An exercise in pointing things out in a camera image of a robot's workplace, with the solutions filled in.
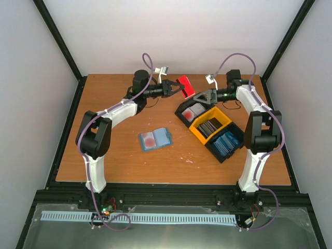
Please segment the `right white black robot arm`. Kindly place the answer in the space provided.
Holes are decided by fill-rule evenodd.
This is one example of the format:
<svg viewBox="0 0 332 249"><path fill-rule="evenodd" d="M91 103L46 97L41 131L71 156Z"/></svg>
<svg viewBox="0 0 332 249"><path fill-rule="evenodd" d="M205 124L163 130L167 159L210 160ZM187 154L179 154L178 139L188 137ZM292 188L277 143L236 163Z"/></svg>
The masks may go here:
<svg viewBox="0 0 332 249"><path fill-rule="evenodd" d="M265 104L251 78L244 80L239 70L230 70L226 73L226 79L225 89L208 89L193 99L204 104L238 100L248 113L244 132L246 162L233 199L234 206L242 208L257 201L259 190L273 193L270 189L260 187L259 181L269 156L282 149L285 135L281 126L281 113Z"/></svg>

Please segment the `red white credit card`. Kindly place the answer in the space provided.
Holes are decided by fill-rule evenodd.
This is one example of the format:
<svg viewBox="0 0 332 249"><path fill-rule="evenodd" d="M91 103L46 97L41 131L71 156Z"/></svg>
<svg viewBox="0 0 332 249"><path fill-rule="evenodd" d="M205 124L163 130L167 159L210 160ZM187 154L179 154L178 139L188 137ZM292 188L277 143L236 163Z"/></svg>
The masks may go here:
<svg viewBox="0 0 332 249"><path fill-rule="evenodd" d="M153 149L156 147L156 141L152 132L145 132L141 134L143 148L145 150Z"/></svg>

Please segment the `blue card holder wallet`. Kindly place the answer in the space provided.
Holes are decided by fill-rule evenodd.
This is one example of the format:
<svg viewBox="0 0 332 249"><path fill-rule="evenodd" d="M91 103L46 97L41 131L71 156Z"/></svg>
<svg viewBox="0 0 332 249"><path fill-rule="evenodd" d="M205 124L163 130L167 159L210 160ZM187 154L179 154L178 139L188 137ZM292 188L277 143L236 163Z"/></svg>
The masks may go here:
<svg viewBox="0 0 332 249"><path fill-rule="evenodd" d="M152 132L154 134L154 138L156 141L156 147L153 149L145 150L143 148L142 139L141 139L142 133L140 133L138 135L138 137L139 137L142 151L151 151L151 150L159 149L159 148L162 148L165 146L170 146L173 144L172 134L170 133L168 128L162 127L162 128L158 128L153 131L150 131L150 132Z"/></svg>

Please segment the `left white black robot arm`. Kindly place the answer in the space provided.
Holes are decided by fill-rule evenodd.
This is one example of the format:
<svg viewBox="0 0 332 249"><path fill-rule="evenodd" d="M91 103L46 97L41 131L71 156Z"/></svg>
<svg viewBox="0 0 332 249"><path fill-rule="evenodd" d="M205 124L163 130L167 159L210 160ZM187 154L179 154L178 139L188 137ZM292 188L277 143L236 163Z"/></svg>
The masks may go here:
<svg viewBox="0 0 332 249"><path fill-rule="evenodd" d="M85 112L75 143L84 159L86 187L93 192L89 201L95 208L102 209L108 202L108 196L102 190L106 186L104 157L110 147L112 129L140 113L148 98L168 98L184 90L185 85L179 79L155 80L152 73L138 70L134 73L132 86L119 103L99 112Z"/></svg>

